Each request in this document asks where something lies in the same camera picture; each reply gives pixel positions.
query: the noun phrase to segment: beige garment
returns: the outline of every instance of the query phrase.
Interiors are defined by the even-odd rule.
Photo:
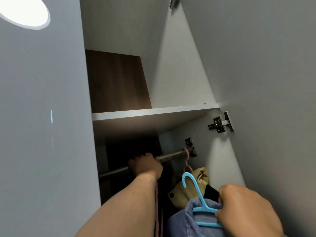
[[[191,174],[196,179],[197,184],[200,187],[200,191],[204,196],[205,187],[209,183],[209,174],[207,172],[207,168],[198,168]],[[189,177],[186,177],[185,183],[186,188],[183,187],[182,181],[180,181],[176,185],[176,187],[168,193],[168,197],[173,203],[173,205],[180,210],[183,210],[186,207],[190,199],[199,198],[198,192],[195,189],[193,181]]]

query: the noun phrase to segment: hanger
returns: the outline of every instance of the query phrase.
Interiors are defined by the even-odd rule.
[[[186,177],[190,177],[194,183],[194,186],[197,190],[197,193],[200,197],[200,200],[202,202],[202,207],[194,207],[193,208],[193,212],[209,212],[209,213],[216,213],[218,211],[218,209],[214,209],[214,208],[210,208],[207,206],[207,204],[205,203],[205,200],[202,196],[202,193],[200,191],[200,188],[197,184],[197,181],[196,179],[194,178],[193,175],[191,175],[190,173],[188,172],[185,172],[183,173],[182,175],[182,184],[183,184],[183,187],[186,188],[186,183],[185,183],[185,178]],[[208,226],[208,227],[214,227],[214,228],[223,228],[223,226],[220,224],[220,223],[207,223],[207,222],[198,222],[198,221],[195,221],[197,223],[198,226]]]

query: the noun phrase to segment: metal closet rod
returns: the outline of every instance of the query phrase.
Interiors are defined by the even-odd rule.
[[[189,147],[187,147],[187,149],[188,149],[189,153],[191,154],[193,151],[193,147],[189,146]],[[172,159],[177,159],[179,157],[183,157],[186,155],[187,155],[186,151],[184,149],[181,149],[179,151],[176,151],[176,152],[173,152],[170,154],[159,155],[158,157],[159,157],[160,163],[164,163],[164,162],[170,161]],[[116,170],[111,170],[111,171],[105,172],[105,173],[99,175],[99,182],[104,182],[104,181],[107,181],[107,180],[114,178],[116,176],[127,174],[130,171],[131,170],[129,169],[128,166],[124,166],[124,167],[121,167],[121,168],[116,169]]]

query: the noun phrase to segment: person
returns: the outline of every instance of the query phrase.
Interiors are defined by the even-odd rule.
[[[156,216],[156,182],[162,174],[159,159],[146,153],[129,160],[135,179],[110,198],[75,237],[152,237]],[[215,214],[233,237],[281,237],[281,221],[269,201],[236,185],[219,189],[223,208]]]

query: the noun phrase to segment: wardrobe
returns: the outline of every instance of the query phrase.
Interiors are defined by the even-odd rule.
[[[316,234],[316,0],[42,1],[43,29],[0,18],[4,236],[74,236],[131,181],[99,175],[188,140],[215,189]]]

